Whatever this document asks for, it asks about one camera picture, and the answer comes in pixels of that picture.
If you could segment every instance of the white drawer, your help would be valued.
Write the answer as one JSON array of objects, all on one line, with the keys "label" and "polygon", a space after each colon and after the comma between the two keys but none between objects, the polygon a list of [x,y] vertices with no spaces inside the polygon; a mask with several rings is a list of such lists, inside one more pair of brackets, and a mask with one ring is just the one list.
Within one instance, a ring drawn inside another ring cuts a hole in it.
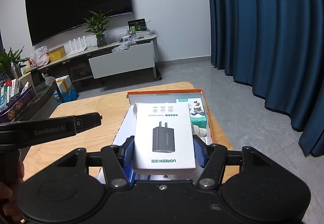
[{"label": "white drawer", "polygon": [[118,73],[154,67],[153,45],[134,45],[129,50],[89,58],[95,79]]}]

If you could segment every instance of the gray tile floor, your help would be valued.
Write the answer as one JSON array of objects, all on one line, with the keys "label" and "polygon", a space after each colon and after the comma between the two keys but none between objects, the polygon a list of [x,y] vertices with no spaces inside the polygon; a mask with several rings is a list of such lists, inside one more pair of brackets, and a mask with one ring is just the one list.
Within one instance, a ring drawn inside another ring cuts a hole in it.
[{"label": "gray tile floor", "polygon": [[265,109],[264,99],[252,87],[235,83],[209,62],[159,68],[163,80],[155,81],[151,70],[118,74],[76,84],[79,99],[160,84],[189,81],[205,91],[207,104],[236,150],[253,146],[304,180],[312,191],[304,217],[307,224],[324,223],[324,157],[305,157],[298,145],[301,135],[291,127],[287,115]]}]

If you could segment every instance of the baseboard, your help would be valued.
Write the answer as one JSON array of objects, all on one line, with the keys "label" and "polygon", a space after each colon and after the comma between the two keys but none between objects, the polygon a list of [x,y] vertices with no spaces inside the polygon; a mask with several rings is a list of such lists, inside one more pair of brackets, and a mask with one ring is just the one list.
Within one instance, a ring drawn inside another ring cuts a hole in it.
[{"label": "baseboard", "polygon": [[176,59],[176,60],[169,60],[169,61],[159,61],[156,63],[158,67],[166,67],[166,66],[172,66],[172,65],[179,65],[179,64],[187,64],[187,63],[196,63],[196,62],[204,62],[209,61],[210,62],[211,57],[198,57],[198,58],[183,58],[183,59]]}]

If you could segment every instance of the screw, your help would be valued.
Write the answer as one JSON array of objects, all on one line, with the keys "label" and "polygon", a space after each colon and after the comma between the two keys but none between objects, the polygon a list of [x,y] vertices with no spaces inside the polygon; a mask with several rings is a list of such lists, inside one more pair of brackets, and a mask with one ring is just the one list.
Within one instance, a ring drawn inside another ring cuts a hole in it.
[{"label": "screw", "polygon": [[199,184],[203,187],[211,187],[215,184],[215,181],[211,178],[203,178],[199,181]]},{"label": "screw", "polygon": [[159,190],[166,190],[167,189],[167,186],[166,185],[160,185],[159,186]]},{"label": "screw", "polygon": [[127,181],[122,178],[117,178],[117,179],[114,179],[113,181],[111,181],[111,185],[113,187],[123,187],[126,184],[127,184]]}]

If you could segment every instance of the tv stand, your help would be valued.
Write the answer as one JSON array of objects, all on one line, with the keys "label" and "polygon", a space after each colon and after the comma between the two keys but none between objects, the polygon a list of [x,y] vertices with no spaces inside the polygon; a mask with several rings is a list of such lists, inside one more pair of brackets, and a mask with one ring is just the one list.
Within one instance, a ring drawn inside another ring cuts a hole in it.
[{"label": "tv stand", "polygon": [[157,35],[136,40],[129,50],[112,53],[115,42],[103,47],[93,46],[85,51],[66,55],[40,68],[42,73],[56,78],[69,75],[72,82],[102,78],[118,73],[152,68],[155,80],[162,79],[155,63],[159,60]]}]

